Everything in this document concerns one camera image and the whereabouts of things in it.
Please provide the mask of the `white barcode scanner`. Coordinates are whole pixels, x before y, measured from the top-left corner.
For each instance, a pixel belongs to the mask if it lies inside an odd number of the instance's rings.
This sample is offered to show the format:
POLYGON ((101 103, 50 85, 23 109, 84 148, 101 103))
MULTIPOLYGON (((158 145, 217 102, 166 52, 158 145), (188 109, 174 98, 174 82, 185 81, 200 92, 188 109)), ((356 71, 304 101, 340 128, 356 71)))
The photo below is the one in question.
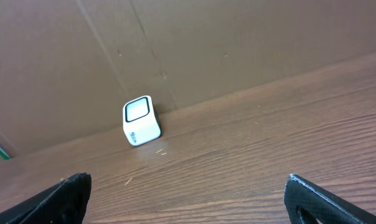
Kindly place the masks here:
POLYGON ((123 107, 123 131, 128 142, 136 147, 161 136, 161 126, 152 98, 141 96, 123 107))

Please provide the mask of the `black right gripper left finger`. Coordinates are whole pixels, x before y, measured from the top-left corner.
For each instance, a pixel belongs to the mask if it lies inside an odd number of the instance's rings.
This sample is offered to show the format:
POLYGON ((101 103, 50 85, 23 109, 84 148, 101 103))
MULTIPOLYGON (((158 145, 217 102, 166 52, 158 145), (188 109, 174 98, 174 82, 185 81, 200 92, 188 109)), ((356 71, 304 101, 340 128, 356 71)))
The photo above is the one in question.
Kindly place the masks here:
POLYGON ((1 212, 0 223, 82 224, 91 189, 91 175, 77 173, 1 212))

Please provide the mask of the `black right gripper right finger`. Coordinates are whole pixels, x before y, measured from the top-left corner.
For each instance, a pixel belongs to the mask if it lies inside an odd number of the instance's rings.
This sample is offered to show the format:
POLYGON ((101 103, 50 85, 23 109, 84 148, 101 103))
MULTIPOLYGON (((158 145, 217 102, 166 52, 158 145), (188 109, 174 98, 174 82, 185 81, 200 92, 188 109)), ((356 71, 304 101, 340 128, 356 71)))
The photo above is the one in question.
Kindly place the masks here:
POLYGON ((375 215, 296 174, 289 175, 283 199, 291 223, 376 223, 375 215))

